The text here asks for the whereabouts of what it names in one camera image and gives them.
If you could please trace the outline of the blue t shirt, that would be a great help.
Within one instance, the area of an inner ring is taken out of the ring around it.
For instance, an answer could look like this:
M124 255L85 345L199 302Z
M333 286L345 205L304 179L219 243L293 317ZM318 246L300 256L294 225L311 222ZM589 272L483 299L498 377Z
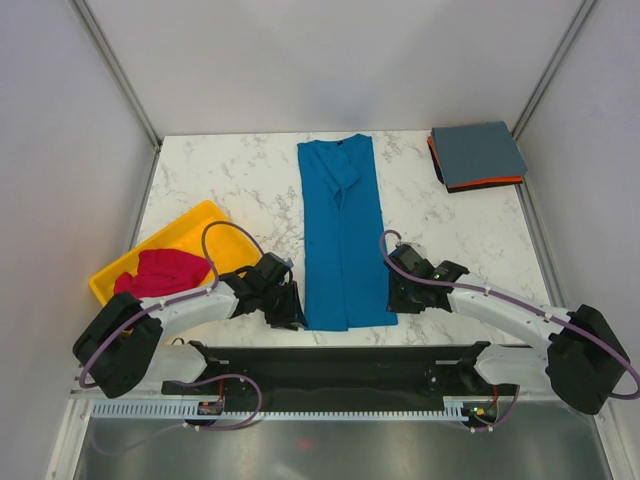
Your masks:
M311 330L395 326L379 249L382 209L371 137L297 145L304 209L305 306Z

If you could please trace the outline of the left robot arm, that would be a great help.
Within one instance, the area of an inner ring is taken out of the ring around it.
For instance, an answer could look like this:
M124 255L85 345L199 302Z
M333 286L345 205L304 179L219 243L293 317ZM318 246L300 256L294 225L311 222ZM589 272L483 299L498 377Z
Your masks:
M142 383L208 393L219 382L219 362L200 341L170 345L168 339L211 323L259 311L275 329L306 327L292 265L273 253L212 283L162 297L114 295L75 341L83 369L79 385L99 388L109 399Z

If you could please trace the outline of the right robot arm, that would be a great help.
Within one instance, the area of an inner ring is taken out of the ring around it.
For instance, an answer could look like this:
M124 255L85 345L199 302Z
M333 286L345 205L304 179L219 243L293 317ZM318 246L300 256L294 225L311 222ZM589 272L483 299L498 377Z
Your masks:
M477 394L500 384L552 391L573 409L598 414L625 374L629 357L603 314L537 304L499 289L451 261L432 265L411 245L386 258L388 308L394 313L439 309L491 325L521 346L477 342L459 363L458 381Z

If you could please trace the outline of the yellow plastic bin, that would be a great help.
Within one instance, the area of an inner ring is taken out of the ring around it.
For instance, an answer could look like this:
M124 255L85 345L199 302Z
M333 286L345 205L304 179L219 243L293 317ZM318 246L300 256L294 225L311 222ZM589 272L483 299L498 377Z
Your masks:
M95 273L89 279L89 288L100 304L105 305L114 294L115 280L124 272L136 274L138 255L143 250L176 249L203 257L202 232L214 221L228 221L228 218L212 201L201 202ZM254 243L231 226L212 227L206 235L206 247L220 274L255 265L261 257Z

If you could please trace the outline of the red t shirt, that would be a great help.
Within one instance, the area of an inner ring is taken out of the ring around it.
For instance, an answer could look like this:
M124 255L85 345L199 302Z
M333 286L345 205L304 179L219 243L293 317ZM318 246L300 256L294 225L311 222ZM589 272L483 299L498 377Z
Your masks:
M176 249L143 250L135 275L124 272L114 283L113 293L135 298L161 297L199 286L210 266L203 257Z

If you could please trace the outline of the folded grey blue shirt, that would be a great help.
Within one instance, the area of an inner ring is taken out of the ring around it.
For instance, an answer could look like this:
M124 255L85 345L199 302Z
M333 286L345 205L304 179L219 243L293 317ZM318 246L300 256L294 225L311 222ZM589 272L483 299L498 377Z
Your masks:
M525 161L503 121L434 127L435 153L445 184L454 187L491 179L522 178Z

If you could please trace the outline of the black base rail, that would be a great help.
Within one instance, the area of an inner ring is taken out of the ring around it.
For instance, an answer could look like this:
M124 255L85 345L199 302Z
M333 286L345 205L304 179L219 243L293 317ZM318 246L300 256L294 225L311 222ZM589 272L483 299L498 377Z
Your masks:
M431 409L446 396L506 398L510 384L492 387L470 364L477 346L207 347L218 360L213 382L165 395L221 393L225 405L283 410Z

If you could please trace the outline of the left aluminium corner post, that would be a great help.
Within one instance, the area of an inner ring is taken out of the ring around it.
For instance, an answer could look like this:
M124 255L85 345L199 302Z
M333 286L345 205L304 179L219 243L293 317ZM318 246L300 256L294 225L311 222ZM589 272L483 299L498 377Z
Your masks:
M162 139L157 129L153 126L148 113L118 59L104 29L100 25L96 14L93 12L90 3L85 0L70 0L69 5L85 29L90 41L101 57L116 87L128 104L152 149L158 153L161 150Z

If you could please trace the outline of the aluminium corner post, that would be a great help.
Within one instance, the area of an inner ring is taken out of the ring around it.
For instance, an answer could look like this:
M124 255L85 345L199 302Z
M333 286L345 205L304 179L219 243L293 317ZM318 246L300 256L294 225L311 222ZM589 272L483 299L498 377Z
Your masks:
M162 139L157 129L153 126L148 113L118 59L104 29L100 25L96 14L93 12L90 3L85 0L70 0L69 5L85 29L90 41L101 57L116 87L128 104L152 149L158 153L161 150Z
M555 77L558 75L561 67L567 60L572 48L579 39L582 31L586 27L590 17L596 7L600 4L598 0L582 0L576 12L572 16L568 26L557 46L555 47L550 59L544 67L539 79L537 80L528 100L519 115L512 136L518 141L526 130L529 122L536 113L538 107L543 101L547 91L549 90Z

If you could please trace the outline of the right aluminium corner post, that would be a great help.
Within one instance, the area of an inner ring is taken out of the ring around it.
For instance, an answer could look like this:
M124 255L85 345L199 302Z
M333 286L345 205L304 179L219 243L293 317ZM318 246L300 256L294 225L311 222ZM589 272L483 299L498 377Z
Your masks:
M526 130L529 122L536 113L538 107L543 101L547 91L549 90L555 77L558 75L561 67L567 60L572 48L579 39L582 31L586 27L590 17L596 7L600 4L598 0L582 0L576 12L572 16L568 26L557 46L555 47L550 59L544 67L539 79L537 80L528 100L519 115L512 136L518 141Z

